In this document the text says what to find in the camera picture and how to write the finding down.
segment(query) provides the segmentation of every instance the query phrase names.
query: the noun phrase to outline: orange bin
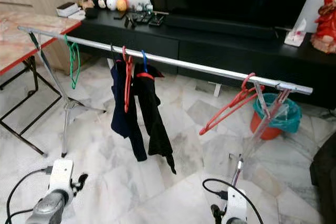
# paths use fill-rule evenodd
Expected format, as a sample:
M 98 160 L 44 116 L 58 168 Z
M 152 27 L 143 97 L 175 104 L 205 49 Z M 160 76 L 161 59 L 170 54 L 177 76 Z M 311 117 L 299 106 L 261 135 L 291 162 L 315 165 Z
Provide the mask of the orange bin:
M 261 118 L 259 117 L 257 112 L 254 112 L 253 118 L 252 118 L 251 124 L 250 124 L 250 129 L 253 133 L 256 131 L 256 129 L 259 126 L 260 123 L 261 123 Z M 267 127 L 260 138 L 262 140 L 272 140 L 272 139 L 276 138 L 278 135 L 280 135 L 281 133 L 282 133 L 281 129 Z

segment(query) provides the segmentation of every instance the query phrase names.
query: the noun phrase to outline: hanging clothes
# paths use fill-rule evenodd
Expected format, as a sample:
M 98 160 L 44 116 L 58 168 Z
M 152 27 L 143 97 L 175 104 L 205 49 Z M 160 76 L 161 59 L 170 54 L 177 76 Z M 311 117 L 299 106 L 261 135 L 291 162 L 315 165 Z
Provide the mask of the hanging clothes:
M 173 149 L 157 108 L 161 102 L 155 94 L 154 78 L 163 75 L 153 66 L 147 65 L 146 69 L 147 72 L 144 71 L 144 64 L 135 65 L 133 88 L 139 98 L 146 131 L 150 136 L 148 155 L 166 157 L 172 172 L 176 174 Z
M 115 107 L 111 128 L 123 136 L 129 137 L 136 160 L 144 161 L 147 159 L 146 151 L 143 146 L 142 134 L 137 122 L 136 106 L 133 89 L 130 89 L 129 109 L 124 110 L 124 92 L 126 82 L 126 63 L 119 54 L 115 54 L 115 64 L 111 69 L 113 78 L 112 92 L 115 99 Z

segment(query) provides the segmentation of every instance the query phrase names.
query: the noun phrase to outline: teal plastic bag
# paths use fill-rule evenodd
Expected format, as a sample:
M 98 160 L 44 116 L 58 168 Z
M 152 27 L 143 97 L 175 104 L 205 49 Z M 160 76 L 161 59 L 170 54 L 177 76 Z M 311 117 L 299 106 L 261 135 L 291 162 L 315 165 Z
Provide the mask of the teal plastic bag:
M 277 97 L 278 94 L 265 93 L 264 99 L 267 107 L 270 107 Z M 255 100 L 253 108 L 258 113 L 260 118 L 264 117 L 264 112 L 261 108 L 259 99 Z M 279 109 L 277 117 L 274 118 L 268 126 L 278 128 L 286 132 L 296 133 L 299 129 L 301 118 L 301 108 L 292 100 L 286 99 L 286 101 L 283 103 L 283 106 Z

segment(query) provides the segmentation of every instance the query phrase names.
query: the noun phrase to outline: small box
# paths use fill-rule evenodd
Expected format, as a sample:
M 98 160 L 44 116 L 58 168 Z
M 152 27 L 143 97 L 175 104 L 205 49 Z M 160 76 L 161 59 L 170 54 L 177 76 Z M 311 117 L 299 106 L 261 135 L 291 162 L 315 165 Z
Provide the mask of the small box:
M 68 17 L 79 10 L 78 5 L 74 2 L 67 2 L 56 8 L 57 14 L 60 17 Z

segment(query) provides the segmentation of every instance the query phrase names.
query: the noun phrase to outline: red hanger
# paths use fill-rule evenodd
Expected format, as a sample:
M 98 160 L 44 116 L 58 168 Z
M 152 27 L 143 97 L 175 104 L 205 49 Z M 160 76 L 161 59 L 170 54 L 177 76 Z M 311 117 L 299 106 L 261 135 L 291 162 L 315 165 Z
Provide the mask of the red hanger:
M 125 113 L 127 113 L 128 107 L 130 104 L 130 87 L 131 87 L 133 58 L 132 56 L 128 56 L 128 59 L 127 59 L 125 46 L 122 47 L 122 57 L 124 58 L 124 61 L 126 62 L 126 82 L 125 82 L 124 102 L 125 102 Z
M 241 85 L 241 92 L 239 92 L 236 97 L 234 97 L 234 99 L 226 106 L 224 106 L 220 111 L 218 111 L 212 118 L 211 120 L 206 124 L 206 126 L 201 129 L 201 131 L 199 132 L 200 135 L 205 134 L 206 132 L 208 132 L 209 130 L 211 130 L 213 127 L 215 127 L 218 123 L 220 123 L 222 120 L 226 119 L 229 115 L 231 115 L 232 113 L 234 113 L 236 110 L 238 110 L 240 107 L 242 107 L 243 105 L 245 105 L 246 103 L 248 103 L 249 101 L 253 100 L 258 94 L 255 93 L 254 95 L 250 96 L 249 98 L 247 98 L 247 96 L 252 93 L 253 91 L 256 90 L 255 87 L 251 88 L 251 89 L 247 89 L 246 88 L 246 83 L 248 81 L 248 79 L 250 79 L 250 77 L 255 76 L 255 73 L 250 73 L 246 79 L 243 81 L 242 85 Z M 261 90 L 265 89 L 265 86 L 261 85 L 260 86 Z M 234 106 L 236 106 L 238 104 L 237 107 L 235 107 L 234 109 L 232 109 L 230 112 L 228 112 L 226 115 L 222 116 L 220 119 L 218 119 L 217 121 L 215 121 L 226 109 L 228 108 L 232 108 Z

